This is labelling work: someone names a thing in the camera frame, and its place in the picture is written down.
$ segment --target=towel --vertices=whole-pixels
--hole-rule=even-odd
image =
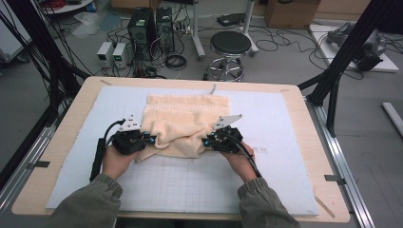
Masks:
[[[214,95],[148,95],[142,131],[157,136],[137,156],[140,162],[158,154],[176,158],[197,158],[205,147],[202,139],[213,131],[220,116],[229,114],[229,99]]]

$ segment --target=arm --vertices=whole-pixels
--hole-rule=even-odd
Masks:
[[[243,142],[249,154],[253,149]],[[222,153],[245,184],[238,190],[242,227],[300,227],[288,214],[277,193],[266,180],[257,178],[252,165],[243,154]]]
[[[64,199],[45,227],[113,227],[123,193],[116,179],[136,156],[137,153],[122,155],[110,146],[104,157],[103,173]]]

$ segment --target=gray sleeve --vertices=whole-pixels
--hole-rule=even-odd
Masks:
[[[111,228],[119,211],[122,187],[107,175],[64,199],[50,216],[46,228],[105,227]]]
[[[245,183],[238,190],[238,196],[243,228],[300,227],[265,179],[258,178]]]

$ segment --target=stool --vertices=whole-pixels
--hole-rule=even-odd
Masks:
[[[211,49],[222,56],[214,60],[204,74],[204,80],[211,76],[217,81],[238,81],[243,77],[243,67],[240,57],[245,55],[251,48],[248,37],[236,31],[220,31],[211,37]]]

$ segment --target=gray floor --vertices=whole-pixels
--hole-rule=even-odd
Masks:
[[[116,18],[108,10],[99,11],[105,19],[101,30],[86,39],[73,35],[67,37],[70,47],[91,72],[102,75],[101,67],[95,53],[106,40],[106,31],[116,24]],[[62,23],[73,22],[72,14],[61,18]],[[254,18],[253,25],[264,26],[262,18]],[[215,18],[201,19],[201,25],[219,28]],[[78,24],[63,26],[73,30]],[[308,35],[306,30],[294,30]],[[187,67],[177,71],[163,68],[159,74],[169,79],[201,80],[205,68],[216,58],[209,47],[209,38],[215,31],[201,31],[201,42],[206,51],[202,62],[198,61],[190,35],[182,38],[183,56]],[[252,38],[269,39],[261,28],[251,28]],[[299,41],[302,49],[313,48],[311,41],[288,32],[285,36],[291,41]],[[262,48],[273,49],[273,44],[260,41]],[[291,84],[298,85],[322,72],[308,59],[311,51],[301,53],[297,44],[280,46],[277,51],[261,50],[254,57],[245,56],[244,83]],[[400,68],[403,58],[400,54],[388,51],[388,57]],[[313,57],[320,67],[326,67],[323,60]],[[0,132],[1,156],[0,168],[9,160],[18,148],[39,116],[48,105],[47,93],[39,73],[32,64],[12,63],[0,69]],[[354,77],[358,73],[349,71]],[[390,102],[403,116],[403,71],[396,73],[364,73],[363,80],[343,76],[340,82],[339,99],[336,112],[336,136],[354,174],[363,199],[371,213],[376,227],[403,227],[403,139],[390,121],[381,104]],[[312,88],[302,91],[308,95]],[[41,227],[47,218],[24,217],[14,215],[10,209],[0,218],[0,227]],[[130,227],[167,227],[169,222],[156,220],[136,220]],[[186,227],[234,227],[228,222],[191,221]],[[357,227],[352,216],[346,224],[312,224],[302,223],[303,227]]]

